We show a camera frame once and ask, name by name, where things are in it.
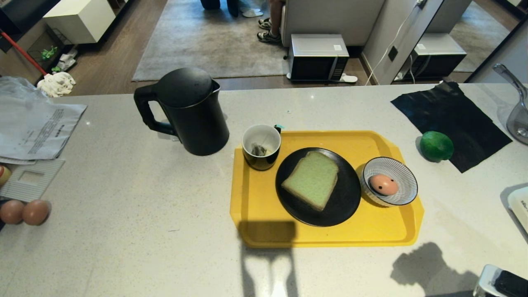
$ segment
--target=kitchen counter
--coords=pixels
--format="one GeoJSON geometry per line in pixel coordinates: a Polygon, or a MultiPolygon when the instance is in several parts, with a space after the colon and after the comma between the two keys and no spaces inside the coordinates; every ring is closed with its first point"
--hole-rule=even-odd
{"type": "MultiPolygon", "coordinates": [[[[390,101],[432,87],[221,91],[230,138],[206,157],[149,130],[132,95],[54,99],[88,109],[42,197],[52,203],[49,219],[0,232],[0,295],[471,296],[450,293],[472,290],[486,264],[528,278],[528,238],[504,204],[528,186],[528,146],[514,141],[464,174],[426,161],[420,132],[390,101]],[[373,130],[392,141],[425,208],[417,242],[245,248],[229,215],[233,152],[256,123],[373,130]]],[[[501,122],[518,100],[512,86],[461,89],[506,133],[501,122]]]]}

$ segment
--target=egg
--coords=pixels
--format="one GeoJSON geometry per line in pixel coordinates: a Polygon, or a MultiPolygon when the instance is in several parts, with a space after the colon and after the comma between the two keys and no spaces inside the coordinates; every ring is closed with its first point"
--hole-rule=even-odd
{"type": "Polygon", "coordinates": [[[369,179],[369,183],[372,190],[381,195],[390,196],[398,193],[398,183],[386,175],[376,174],[369,179]]]}
{"type": "Polygon", "coordinates": [[[50,208],[46,201],[40,199],[33,200],[24,207],[22,218],[28,225],[40,225],[48,216],[49,211],[50,208]]]}
{"type": "Polygon", "coordinates": [[[6,224],[18,224],[22,220],[24,203],[18,200],[11,200],[0,208],[0,219],[6,224]]]}
{"type": "Polygon", "coordinates": [[[6,166],[0,165],[0,187],[11,177],[11,171],[6,166]]]}

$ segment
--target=mop head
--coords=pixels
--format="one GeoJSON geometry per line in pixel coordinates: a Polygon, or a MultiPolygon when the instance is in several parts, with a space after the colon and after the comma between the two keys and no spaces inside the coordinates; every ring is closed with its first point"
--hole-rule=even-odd
{"type": "Polygon", "coordinates": [[[67,72],[48,74],[36,84],[37,89],[44,91],[48,97],[60,97],[71,93],[75,80],[67,72]]]}

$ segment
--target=kettle lid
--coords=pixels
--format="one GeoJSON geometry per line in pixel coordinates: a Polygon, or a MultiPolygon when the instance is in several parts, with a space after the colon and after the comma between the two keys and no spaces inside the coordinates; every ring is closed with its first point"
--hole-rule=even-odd
{"type": "Polygon", "coordinates": [[[182,108],[205,99],[212,91],[213,80],[199,68],[180,68],[167,73],[154,87],[158,100],[182,108]]]}

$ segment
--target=black electric kettle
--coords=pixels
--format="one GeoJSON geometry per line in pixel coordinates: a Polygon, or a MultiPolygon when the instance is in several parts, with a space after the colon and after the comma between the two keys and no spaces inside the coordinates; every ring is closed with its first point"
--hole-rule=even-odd
{"type": "Polygon", "coordinates": [[[175,135],[191,154],[205,156],[219,151],[229,139],[219,91],[220,85],[204,70],[180,68],[154,85],[136,89],[134,101],[151,130],[175,135]],[[159,103],[170,124],[154,119],[149,101],[159,103]]]}

